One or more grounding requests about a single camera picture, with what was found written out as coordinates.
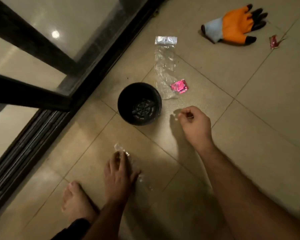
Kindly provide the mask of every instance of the plastic bag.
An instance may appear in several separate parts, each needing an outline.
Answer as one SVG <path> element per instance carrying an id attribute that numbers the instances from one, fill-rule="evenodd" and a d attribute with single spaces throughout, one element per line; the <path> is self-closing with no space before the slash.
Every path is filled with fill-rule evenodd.
<path id="1" fill-rule="evenodd" d="M 123 151 L 123 152 L 125 152 L 125 154 L 128 157 L 128 160 L 130 162 L 131 169 L 132 169 L 133 172 L 140 170 L 140 168 L 136 164 L 136 161 L 132 159 L 131 155 L 125 149 L 123 149 L 123 147 L 120 144 L 118 144 L 118 143 L 115 144 L 114 145 L 114 149 L 116 151 Z M 148 190 L 151 190 L 151 191 L 153 190 L 153 188 L 152 188 L 152 186 L 150 184 L 150 181 L 148 180 L 147 176 L 144 175 L 144 173 L 141 172 L 136 180 L 138 182 L 140 182 L 141 184 L 143 184 Z"/>
<path id="2" fill-rule="evenodd" d="M 175 75 L 176 54 L 174 48 L 177 37 L 157 36 L 155 38 L 156 89 L 163 100 L 175 97 L 178 93 L 172 90 L 171 85 L 178 81 Z"/>

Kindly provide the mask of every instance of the orange glove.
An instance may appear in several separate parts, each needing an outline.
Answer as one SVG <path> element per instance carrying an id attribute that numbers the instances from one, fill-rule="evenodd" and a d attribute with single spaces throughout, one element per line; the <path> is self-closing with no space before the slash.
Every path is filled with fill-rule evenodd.
<path id="1" fill-rule="evenodd" d="M 263 28 L 266 25 L 263 19 L 268 16 L 268 13 L 262 13 L 262 8 L 250 13 L 248 11 L 251 8 L 252 4 L 249 4 L 227 12 L 223 17 L 202 25 L 201 30 L 213 43 L 225 40 L 236 44 L 252 44 L 257 38 L 244 34 Z"/>

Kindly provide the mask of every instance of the black plastic pot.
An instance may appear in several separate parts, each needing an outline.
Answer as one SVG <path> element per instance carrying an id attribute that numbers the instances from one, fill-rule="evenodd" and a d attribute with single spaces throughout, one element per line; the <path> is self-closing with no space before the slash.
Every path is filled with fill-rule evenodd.
<path id="1" fill-rule="evenodd" d="M 148 125 L 161 112 L 162 100 L 159 92 L 150 84 L 136 82 L 122 90 L 118 98 L 121 117 L 132 125 Z"/>

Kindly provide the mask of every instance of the pant leg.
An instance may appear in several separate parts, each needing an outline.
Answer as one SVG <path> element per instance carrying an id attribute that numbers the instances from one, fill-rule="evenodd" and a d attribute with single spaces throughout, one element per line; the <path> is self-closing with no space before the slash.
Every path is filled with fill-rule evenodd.
<path id="1" fill-rule="evenodd" d="M 76 219 L 68 228 L 63 229 L 51 240 L 80 240 L 89 230 L 91 224 L 84 218 Z"/>

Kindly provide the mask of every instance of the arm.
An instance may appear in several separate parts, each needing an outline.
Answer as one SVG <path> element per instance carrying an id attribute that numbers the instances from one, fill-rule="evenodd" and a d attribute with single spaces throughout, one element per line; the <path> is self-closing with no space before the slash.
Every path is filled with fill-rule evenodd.
<path id="1" fill-rule="evenodd" d="M 234 238 L 300 240 L 299 220 L 264 195 L 214 145 L 210 119 L 194 106 L 183 109 L 178 118 L 204 163 Z"/>
<path id="2" fill-rule="evenodd" d="M 140 172 L 129 175 L 128 159 L 124 152 L 116 152 L 104 169 L 106 204 L 97 220 L 92 224 L 82 240 L 117 240 L 124 207 L 131 187 Z"/>

